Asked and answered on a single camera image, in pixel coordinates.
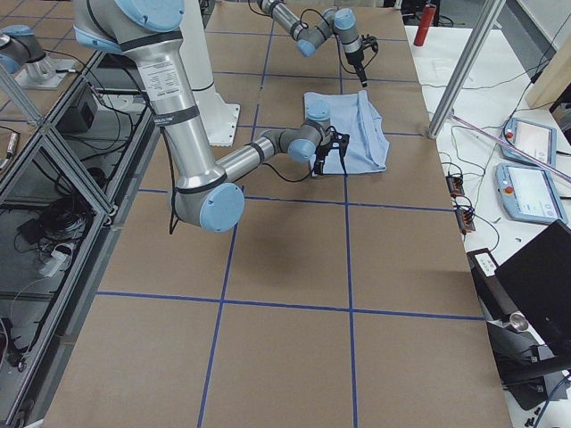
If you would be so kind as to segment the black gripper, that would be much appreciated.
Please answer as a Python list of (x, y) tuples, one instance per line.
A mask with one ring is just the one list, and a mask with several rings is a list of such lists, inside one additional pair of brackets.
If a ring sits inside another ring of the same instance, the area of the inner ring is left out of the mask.
[(320, 144), (317, 146), (315, 151), (316, 158), (311, 168), (311, 174), (314, 177), (324, 175), (325, 159), (332, 149), (333, 149), (333, 144), (331, 142), (328, 142), (326, 144)]
[(360, 84), (362, 87), (367, 87), (368, 86), (368, 78), (367, 78), (367, 74), (365, 71), (365, 67), (362, 65), (362, 62), (364, 61), (364, 53), (363, 53), (363, 49), (360, 47), (355, 51), (349, 52), (349, 51), (345, 51), (345, 58), (347, 60), (347, 62), (354, 67), (355, 69), (355, 74), (358, 77)]

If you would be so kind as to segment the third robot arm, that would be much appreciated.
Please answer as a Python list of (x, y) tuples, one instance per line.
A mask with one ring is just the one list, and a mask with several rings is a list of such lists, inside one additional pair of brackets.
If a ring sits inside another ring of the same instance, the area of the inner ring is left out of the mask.
[(55, 89), (76, 70), (73, 59), (52, 57), (26, 25), (1, 29), (1, 65), (23, 88)]

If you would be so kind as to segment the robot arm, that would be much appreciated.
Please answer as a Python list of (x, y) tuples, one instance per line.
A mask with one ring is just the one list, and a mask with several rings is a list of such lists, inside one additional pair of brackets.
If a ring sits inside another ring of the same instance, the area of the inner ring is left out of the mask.
[(284, 1), (256, 1), (260, 15), (271, 18), (285, 30), (296, 43), (304, 57), (310, 57), (333, 37), (337, 43), (337, 53), (344, 54), (346, 63), (353, 68), (347, 70), (342, 59), (342, 68), (355, 75), (362, 87), (368, 86), (366, 69), (378, 53), (377, 38), (362, 35), (357, 28), (356, 16), (352, 9), (327, 9), (319, 12), (306, 9), (296, 15)]
[(180, 54), (182, 1), (76, 1), (77, 40), (92, 49), (128, 57), (137, 66), (170, 157), (178, 170), (171, 212), (183, 222), (226, 232), (240, 220), (244, 194), (235, 181), (271, 157), (285, 153), (309, 161), (333, 137), (323, 103), (297, 129), (266, 131), (216, 160)]

